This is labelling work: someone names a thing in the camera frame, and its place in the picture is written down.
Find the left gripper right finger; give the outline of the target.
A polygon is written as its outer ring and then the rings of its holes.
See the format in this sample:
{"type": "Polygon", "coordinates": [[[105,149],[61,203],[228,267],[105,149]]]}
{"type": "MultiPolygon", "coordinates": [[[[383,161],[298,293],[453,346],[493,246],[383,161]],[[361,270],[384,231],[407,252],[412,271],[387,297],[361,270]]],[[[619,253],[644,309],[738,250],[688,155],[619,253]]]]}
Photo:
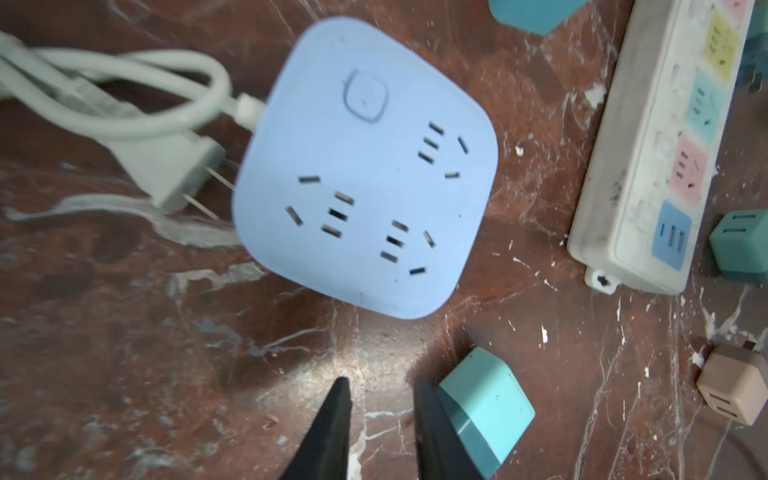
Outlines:
{"type": "Polygon", "coordinates": [[[418,475],[424,479],[482,479],[443,409],[436,389],[414,384],[418,475]]]}

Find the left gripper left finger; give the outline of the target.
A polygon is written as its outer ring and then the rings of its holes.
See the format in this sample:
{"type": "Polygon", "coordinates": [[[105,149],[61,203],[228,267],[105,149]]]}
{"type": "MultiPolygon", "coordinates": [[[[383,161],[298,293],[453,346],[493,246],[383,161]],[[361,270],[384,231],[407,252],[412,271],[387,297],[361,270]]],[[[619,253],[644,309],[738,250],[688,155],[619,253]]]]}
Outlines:
{"type": "Polygon", "coordinates": [[[281,479],[347,479],[352,400],[337,378],[281,479]]]}

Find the pink cube plug front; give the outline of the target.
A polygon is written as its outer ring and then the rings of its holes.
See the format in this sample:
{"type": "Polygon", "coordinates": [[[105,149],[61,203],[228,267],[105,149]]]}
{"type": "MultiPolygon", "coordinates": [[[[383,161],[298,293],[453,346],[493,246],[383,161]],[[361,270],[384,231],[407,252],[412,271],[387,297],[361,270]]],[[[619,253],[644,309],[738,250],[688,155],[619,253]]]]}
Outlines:
{"type": "Polygon", "coordinates": [[[767,403],[767,360],[743,346],[720,344],[705,361],[696,387],[714,412],[752,426],[767,403]]]}

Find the teal cube plug front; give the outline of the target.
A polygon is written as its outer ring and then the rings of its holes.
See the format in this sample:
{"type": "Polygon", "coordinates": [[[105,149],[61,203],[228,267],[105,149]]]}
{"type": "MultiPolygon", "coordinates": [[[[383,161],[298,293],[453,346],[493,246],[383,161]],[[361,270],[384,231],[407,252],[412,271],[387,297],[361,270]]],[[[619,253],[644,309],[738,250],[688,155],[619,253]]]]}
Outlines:
{"type": "Polygon", "coordinates": [[[536,416],[510,367],[481,347],[439,383],[437,395],[485,479],[497,473],[536,416]]]}

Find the teal cube plug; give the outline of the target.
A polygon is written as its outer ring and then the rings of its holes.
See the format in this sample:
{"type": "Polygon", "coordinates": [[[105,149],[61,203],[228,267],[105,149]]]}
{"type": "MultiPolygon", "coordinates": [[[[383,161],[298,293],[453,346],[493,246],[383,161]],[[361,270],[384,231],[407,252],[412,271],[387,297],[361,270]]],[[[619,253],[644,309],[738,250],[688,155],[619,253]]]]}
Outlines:
{"type": "Polygon", "coordinates": [[[481,347],[439,383],[437,395],[485,479],[497,473],[536,416],[510,367],[481,347]]]}
{"type": "Polygon", "coordinates": [[[739,283],[767,284],[767,211],[725,214],[709,236],[720,275],[739,283]]]}

